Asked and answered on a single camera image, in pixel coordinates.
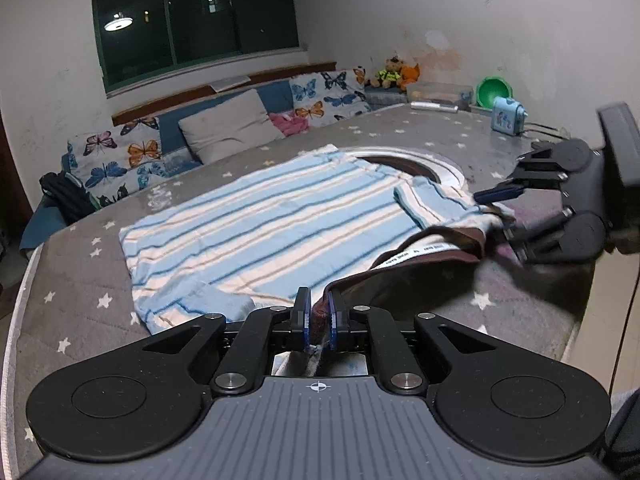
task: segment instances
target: lamp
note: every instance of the lamp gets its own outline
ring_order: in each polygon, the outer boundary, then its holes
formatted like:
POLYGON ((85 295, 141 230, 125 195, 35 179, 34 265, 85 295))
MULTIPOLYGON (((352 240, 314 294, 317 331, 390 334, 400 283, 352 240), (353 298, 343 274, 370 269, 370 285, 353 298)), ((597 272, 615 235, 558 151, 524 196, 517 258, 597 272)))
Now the lamp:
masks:
POLYGON ((113 15, 114 20, 110 21, 104 26, 104 30, 107 32, 113 32, 114 30, 120 30, 121 28, 129 27, 133 23, 132 18, 126 18, 121 12, 113 15))

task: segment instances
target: black backpack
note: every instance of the black backpack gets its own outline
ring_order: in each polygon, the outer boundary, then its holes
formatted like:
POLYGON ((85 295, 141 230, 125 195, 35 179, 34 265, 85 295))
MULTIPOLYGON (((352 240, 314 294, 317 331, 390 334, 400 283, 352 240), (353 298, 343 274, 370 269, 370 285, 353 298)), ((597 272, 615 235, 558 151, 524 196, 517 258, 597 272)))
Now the black backpack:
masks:
POLYGON ((71 225, 99 209, 82 182, 70 173, 47 173, 40 179, 42 192, 60 209, 62 217, 71 225))

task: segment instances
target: beige cushion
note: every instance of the beige cushion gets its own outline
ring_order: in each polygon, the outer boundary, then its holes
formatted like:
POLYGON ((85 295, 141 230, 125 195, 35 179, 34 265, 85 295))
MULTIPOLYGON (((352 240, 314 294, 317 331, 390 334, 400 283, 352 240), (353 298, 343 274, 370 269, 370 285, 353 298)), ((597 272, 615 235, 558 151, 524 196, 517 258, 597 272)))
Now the beige cushion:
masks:
POLYGON ((271 123, 255 89, 186 117, 178 125, 203 164, 285 137, 271 123))

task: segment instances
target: gray gripper base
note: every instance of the gray gripper base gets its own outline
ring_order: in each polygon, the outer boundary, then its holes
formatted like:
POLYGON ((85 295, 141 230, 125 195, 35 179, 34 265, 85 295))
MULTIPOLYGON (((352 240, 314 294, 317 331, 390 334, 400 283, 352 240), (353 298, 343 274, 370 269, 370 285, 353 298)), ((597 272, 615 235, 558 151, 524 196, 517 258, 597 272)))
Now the gray gripper base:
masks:
POLYGON ((188 438, 162 453, 107 465, 72 463, 49 456, 25 478, 614 478, 589 456, 539 467, 492 462, 449 437, 417 397, 392 396, 372 377, 330 378, 319 383, 315 379, 269 377, 255 393, 215 402, 188 438))

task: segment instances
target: orange plush toy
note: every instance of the orange plush toy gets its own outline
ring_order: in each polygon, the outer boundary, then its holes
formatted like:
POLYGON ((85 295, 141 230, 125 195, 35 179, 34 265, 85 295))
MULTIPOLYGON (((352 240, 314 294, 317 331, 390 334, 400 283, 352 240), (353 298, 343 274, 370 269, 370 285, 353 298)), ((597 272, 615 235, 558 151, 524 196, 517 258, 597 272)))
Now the orange plush toy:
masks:
POLYGON ((401 91, 406 92, 407 85, 418 81, 418 78, 420 77, 420 66, 405 65, 400 69, 400 75, 402 76, 402 81, 399 82, 399 87, 401 91))

